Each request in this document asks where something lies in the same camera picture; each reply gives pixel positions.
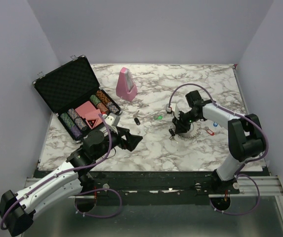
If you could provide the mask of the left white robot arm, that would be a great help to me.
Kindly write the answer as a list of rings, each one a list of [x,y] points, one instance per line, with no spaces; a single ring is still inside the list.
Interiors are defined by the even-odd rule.
[[[25,232],[34,222],[33,218],[56,200],[73,195],[96,194],[99,190],[89,172],[119,147],[132,152],[142,141],[129,129],[118,127],[117,131],[89,132],[82,145],[70,154],[54,171],[28,188],[13,192],[8,190],[0,200],[0,228],[15,237]]]

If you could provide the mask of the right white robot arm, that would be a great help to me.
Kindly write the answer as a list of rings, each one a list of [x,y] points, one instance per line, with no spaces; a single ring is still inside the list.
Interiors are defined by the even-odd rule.
[[[189,136],[194,123],[210,120],[228,132],[229,154],[225,161],[213,171],[210,187],[215,193],[224,192],[234,182],[245,164],[259,158],[268,149],[267,137],[263,134],[257,115],[235,113],[215,103],[212,99],[204,100],[195,90],[186,94],[190,107],[188,112],[181,111],[177,104],[169,102],[166,112],[173,115],[175,130],[171,135]]]

